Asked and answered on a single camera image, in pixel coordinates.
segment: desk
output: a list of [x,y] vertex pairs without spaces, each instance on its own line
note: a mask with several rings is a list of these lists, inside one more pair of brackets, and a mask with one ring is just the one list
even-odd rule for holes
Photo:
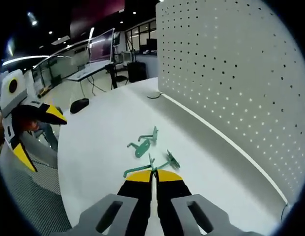
[[[72,226],[80,214],[109,193],[116,194],[127,169],[149,164],[127,148],[140,135],[159,129],[149,153],[155,166],[169,149],[180,162],[178,174],[192,194],[201,194],[229,214],[244,231],[270,235],[285,206],[269,182],[224,139],[165,97],[148,99],[157,78],[112,90],[90,100],[77,114],[65,113],[68,125],[59,138],[61,195]],[[163,235],[155,202],[146,235]]]
[[97,61],[92,62],[90,64],[87,64],[84,69],[77,71],[76,73],[72,74],[67,78],[67,80],[75,81],[75,82],[81,82],[85,78],[94,75],[95,73],[98,73],[99,71],[102,71],[104,69],[108,69],[110,71],[111,79],[112,79],[112,85],[113,88],[117,88],[117,82],[115,80],[115,74],[113,71],[113,64],[110,60],[103,60],[103,61]]

